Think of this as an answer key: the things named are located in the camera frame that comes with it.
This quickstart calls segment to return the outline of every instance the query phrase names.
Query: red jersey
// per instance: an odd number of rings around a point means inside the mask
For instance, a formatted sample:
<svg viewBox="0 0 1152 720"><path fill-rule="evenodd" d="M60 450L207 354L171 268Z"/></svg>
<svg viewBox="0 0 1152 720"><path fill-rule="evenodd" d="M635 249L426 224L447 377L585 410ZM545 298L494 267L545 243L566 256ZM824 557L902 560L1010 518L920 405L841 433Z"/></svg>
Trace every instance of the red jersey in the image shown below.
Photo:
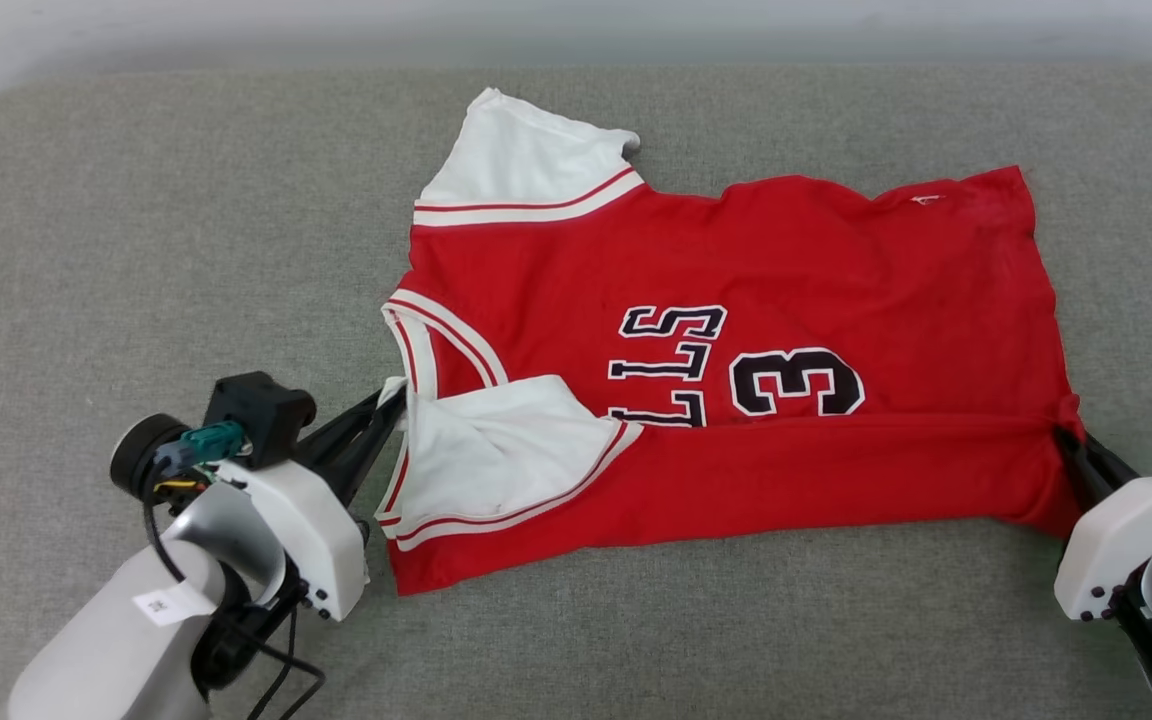
<svg viewBox="0 0 1152 720"><path fill-rule="evenodd" d="M607 131L485 91L384 306L401 593L581 547L988 515L1063 535L1082 433L1020 170L867 199L652 190Z"/></svg>

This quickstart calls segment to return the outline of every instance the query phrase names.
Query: green connector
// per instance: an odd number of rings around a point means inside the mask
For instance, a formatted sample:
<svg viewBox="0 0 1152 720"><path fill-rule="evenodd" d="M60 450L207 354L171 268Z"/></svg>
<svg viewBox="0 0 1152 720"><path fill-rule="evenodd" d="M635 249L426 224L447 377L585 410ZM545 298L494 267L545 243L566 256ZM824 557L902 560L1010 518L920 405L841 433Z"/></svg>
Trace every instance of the green connector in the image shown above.
<svg viewBox="0 0 1152 720"><path fill-rule="evenodd" d="M215 462L238 455L243 448L243 427L234 420L225 420L205 429L189 430L179 442L192 450L194 464Z"/></svg>

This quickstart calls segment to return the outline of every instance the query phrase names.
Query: label sticker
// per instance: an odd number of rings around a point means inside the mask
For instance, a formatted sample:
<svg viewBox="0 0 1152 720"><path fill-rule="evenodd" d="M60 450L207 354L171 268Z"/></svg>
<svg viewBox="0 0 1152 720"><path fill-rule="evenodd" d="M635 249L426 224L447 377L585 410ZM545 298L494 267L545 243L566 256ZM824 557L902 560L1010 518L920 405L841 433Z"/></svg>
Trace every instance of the label sticker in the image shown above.
<svg viewBox="0 0 1152 720"><path fill-rule="evenodd" d="M146 592L132 598L141 612L156 626L165 628L198 615L211 615L217 604L198 592L188 579L161 591Z"/></svg>

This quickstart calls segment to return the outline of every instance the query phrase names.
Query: red stripe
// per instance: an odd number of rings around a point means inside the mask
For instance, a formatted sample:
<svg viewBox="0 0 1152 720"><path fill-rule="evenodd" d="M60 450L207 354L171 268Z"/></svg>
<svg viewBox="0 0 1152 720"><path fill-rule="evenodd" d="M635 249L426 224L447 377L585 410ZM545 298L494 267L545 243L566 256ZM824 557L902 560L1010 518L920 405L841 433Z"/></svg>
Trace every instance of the red stripe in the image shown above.
<svg viewBox="0 0 1152 720"><path fill-rule="evenodd" d="M589 471L589 473L585 473L585 477L581 478L581 483L577 483L576 487L570 488L570 491L564 492L562 495L551 498L547 501L538 502L538 503L535 503L535 505L532 505L530 507L524 507L524 509L522 509L522 510L511 511L511 514L508 514L508 515L503 516L503 518L492 518L492 520L439 518L439 520L431 520L429 523L425 523L424 525L420 525L419 528L416 528L415 530L412 530L412 532L403 535L403 536L399 536L397 538L394 538L394 539L399 539L400 541L406 541L406 539L411 539L417 533L419 533L420 530L424 530L425 528L432 528L434 525L442 525L445 523L460 523L462 525L492 525L494 523L503 523L503 521L517 518L517 516L524 514L524 511L535 510L536 507L540 507L541 505L548 505L550 502L553 502L553 501L556 501L556 500L561 501L561 500L564 500L564 498L568 498L570 495L575 495L576 492L581 492L581 490L585 487L585 484L589 483L589 480L590 480L591 477L593 477L594 471L598 470L599 465L602 464L602 461L606 460L607 456L612 453L612 448L616 447L617 442L621 442L621 438L622 437L626 437L626 424L624 423L621 423L621 427L617 430L616 437L612 438L612 442L608 442L607 447L604 448L602 455L598 456L598 462L594 462L594 468L591 468L590 471Z"/></svg>
<svg viewBox="0 0 1152 720"><path fill-rule="evenodd" d="M627 176L634 172L634 168L624 168L620 173L614 174L609 181L604 182L594 190L585 192L576 200L567 202L551 202L550 204L526 204L525 202L516 202L516 204L509 204L509 202L498 202L497 204L488 205L457 205L454 209L432 209L430 205L416 205L416 211L419 213L461 213L465 210L553 210L553 209L567 209L567 206L575 205L577 202L589 200L590 197L598 195L599 192L607 190L607 187L619 179Z"/></svg>
<svg viewBox="0 0 1152 720"><path fill-rule="evenodd" d="M385 511L394 509L394 501L397 501L397 492L403 488L403 480L407 479L407 457L410 457L410 452L404 452L403 454L403 465L397 470L397 482L394 483L394 492L389 493L389 502L385 503ZM385 521L381 520L380 524L384 525Z"/></svg>
<svg viewBox="0 0 1152 720"><path fill-rule="evenodd" d="M439 318L435 318L435 316L431 314L429 312L429 310L422 309L422 306L419 306L419 305L412 305L411 302L407 302L406 300L394 300L393 297L391 297L389 298L389 304L391 305L406 306L406 309L411 310L411 311L414 311L414 313L420 314L422 318L425 318L426 320L429 320L429 323L431 325L434 325L434 327L439 328L439 331L441 331L442 333L449 334L449 336L454 336L457 340L460 340L462 344L464 344L465 347L470 348L470 353L472 353L473 356L477 357L477 359L479 361L479 363L486 370L486 373L488 373L488 378L492 381L493 386L498 386L500 384L500 378L497 378L495 373L492 372L492 365L490 365L488 364L488 359L486 359L486 357L484 357L483 354L479 353L479 348L473 347L472 342L467 341L465 338L463 338L461 333L457 333L456 331L454 331L452 327L449 327L449 325L447 323L444 323L444 320L440 320ZM412 389L415 389L415 387L416 386L415 386L415 382L414 382L412 384Z"/></svg>
<svg viewBox="0 0 1152 720"><path fill-rule="evenodd" d="M399 335L403 339L403 347L407 348L407 378L411 379L412 392L419 392L420 386L416 384L416 361L412 355L412 341L407 336L407 331L403 329L403 323L399 320L397 314L389 313L389 316L394 319L394 327L397 328Z"/></svg>
<svg viewBox="0 0 1152 720"><path fill-rule="evenodd" d="M412 384L412 392L417 391L416 384L416 363L412 361L412 341L407 336L407 331L403 329L403 323L397 318L397 313L389 313L394 319L394 327L397 328L399 336L403 339L403 347L407 348L407 378L410 379ZM389 502L385 503L385 511L393 510L394 501L397 500L397 492L403 487L403 479L407 478L407 454L403 454L403 465L397 470L397 479L394 482L394 492L389 493Z"/></svg>

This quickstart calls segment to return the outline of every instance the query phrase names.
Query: white wall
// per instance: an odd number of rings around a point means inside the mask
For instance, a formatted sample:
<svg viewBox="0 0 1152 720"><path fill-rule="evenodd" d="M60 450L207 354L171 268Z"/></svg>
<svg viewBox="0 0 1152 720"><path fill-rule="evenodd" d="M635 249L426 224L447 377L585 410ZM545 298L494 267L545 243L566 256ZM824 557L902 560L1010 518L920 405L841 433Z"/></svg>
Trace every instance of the white wall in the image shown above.
<svg viewBox="0 0 1152 720"><path fill-rule="evenodd" d="M1068 59L1152 59L1152 0L0 0L0 88L289 65Z"/></svg>

